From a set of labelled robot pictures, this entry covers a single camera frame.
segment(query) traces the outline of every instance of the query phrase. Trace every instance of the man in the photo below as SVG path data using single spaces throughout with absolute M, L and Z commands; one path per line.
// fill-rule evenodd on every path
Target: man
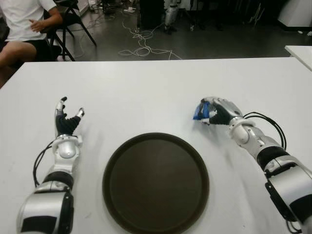
M 0 88 L 14 73 L 9 66 L 17 61 L 45 61 L 50 48 L 41 34 L 44 28 L 61 24 L 62 17 L 53 0 L 0 0 L 0 10 L 10 33 L 0 45 Z M 44 19 L 44 10 L 50 18 Z

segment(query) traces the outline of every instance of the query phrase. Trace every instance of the hand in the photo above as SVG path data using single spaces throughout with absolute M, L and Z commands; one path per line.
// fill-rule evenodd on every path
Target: hand
M 40 31 L 42 31 L 45 27 L 44 27 L 44 22 L 42 20 L 33 20 L 30 19 L 29 20 L 32 24 L 31 24 L 31 30 L 33 30 L 34 32 L 38 33 Z
M 72 135 L 74 130 L 77 128 L 81 118 L 84 116 L 83 108 L 80 108 L 77 114 L 70 119 L 66 119 L 67 114 L 64 113 L 64 102 L 67 97 L 63 97 L 57 104 L 55 109 L 55 134 L 56 137 L 67 134 Z
M 207 97 L 201 101 L 194 119 L 210 124 L 229 125 L 234 117 L 242 117 L 241 111 L 234 103 L 218 97 Z

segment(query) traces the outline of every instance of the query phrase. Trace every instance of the knee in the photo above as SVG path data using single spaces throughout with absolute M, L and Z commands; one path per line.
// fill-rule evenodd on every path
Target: knee
M 20 57 L 23 54 L 23 49 L 19 46 L 10 47 L 10 48 L 4 47 L 2 50 L 2 53 L 7 58 L 9 57 L 16 58 L 16 57 Z

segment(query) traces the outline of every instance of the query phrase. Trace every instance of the person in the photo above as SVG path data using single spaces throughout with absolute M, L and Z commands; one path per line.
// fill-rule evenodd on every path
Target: person
M 223 18 L 225 15 L 226 9 L 226 1 L 225 0 L 218 0 L 218 8 L 216 10 L 216 17 L 215 17 L 215 26 L 217 30 L 223 31 Z M 205 21 L 207 20 L 207 16 L 209 14 L 210 8 L 210 0 L 203 0 L 203 8 L 201 10 L 201 14 L 199 16 L 199 28 L 204 30 L 205 29 Z
M 0 88 L 12 76 L 10 66 L 17 61 L 48 61 L 51 51 L 44 28 L 62 24 L 62 17 L 53 0 L 0 0 L 0 10 L 10 29 L 0 45 Z M 44 10 L 50 17 L 44 19 Z

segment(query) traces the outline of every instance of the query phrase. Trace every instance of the robotic arm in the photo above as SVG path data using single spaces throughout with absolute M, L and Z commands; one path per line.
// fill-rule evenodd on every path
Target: robotic arm
M 66 119 L 63 109 L 66 97 L 55 109 L 56 139 L 52 143 L 55 164 L 49 170 L 42 184 L 22 205 L 17 218 L 17 233 L 69 234 L 73 225 L 74 198 L 71 190 L 74 184 L 75 168 L 79 158 L 80 136 L 73 136 L 84 110 Z
M 287 221 L 298 221 L 303 234 L 312 234 L 312 172 L 287 153 L 255 123 L 244 119 L 230 101 L 207 97 L 197 107 L 194 119 L 225 124 L 230 136 L 257 161 L 267 178 L 265 184 L 273 203 Z

